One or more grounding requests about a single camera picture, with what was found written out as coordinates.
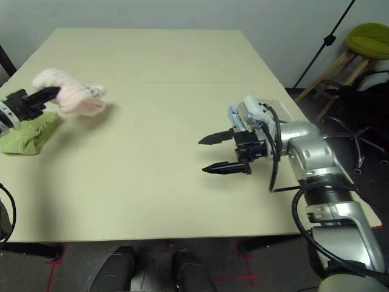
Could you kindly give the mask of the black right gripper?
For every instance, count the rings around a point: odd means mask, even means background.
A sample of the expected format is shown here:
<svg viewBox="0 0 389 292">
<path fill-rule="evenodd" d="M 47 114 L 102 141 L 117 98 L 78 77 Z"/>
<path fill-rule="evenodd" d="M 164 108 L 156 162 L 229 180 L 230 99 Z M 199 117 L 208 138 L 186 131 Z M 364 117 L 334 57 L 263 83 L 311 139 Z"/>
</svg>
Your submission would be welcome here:
<svg viewBox="0 0 389 292">
<path fill-rule="evenodd" d="M 266 157 L 268 149 L 265 139 L 258 139 L 256 133 L 250 131 L 235 131 L 231 128 L 227 131 L 210 134 L 203 137 L 199 145 L 215 145 L 224 141 L 235 141 L 235 154 L 237 162 L 217 162 L 202 169 L 203 172 L 219 175 L 233 173 L 251 174 L 250 163 L 258 158 Z"/>
</svg>

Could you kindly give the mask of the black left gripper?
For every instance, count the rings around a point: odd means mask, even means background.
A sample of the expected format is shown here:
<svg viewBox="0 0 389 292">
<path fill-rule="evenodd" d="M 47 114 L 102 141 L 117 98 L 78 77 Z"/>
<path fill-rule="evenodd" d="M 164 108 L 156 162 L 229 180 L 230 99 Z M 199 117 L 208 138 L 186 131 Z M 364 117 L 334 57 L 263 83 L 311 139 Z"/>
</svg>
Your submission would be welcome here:
<svg viewBox="0 0 389 292">
<path fill-rule="evenodd" d="M 4 104 L 20 121 L 33 120 L 43 114 L 47 103 L 55 102 L 59 91 L 60 87 L 51 86 L 28 95 L 25 89 L 20 89 L 9 94 Z"/>
</svg>

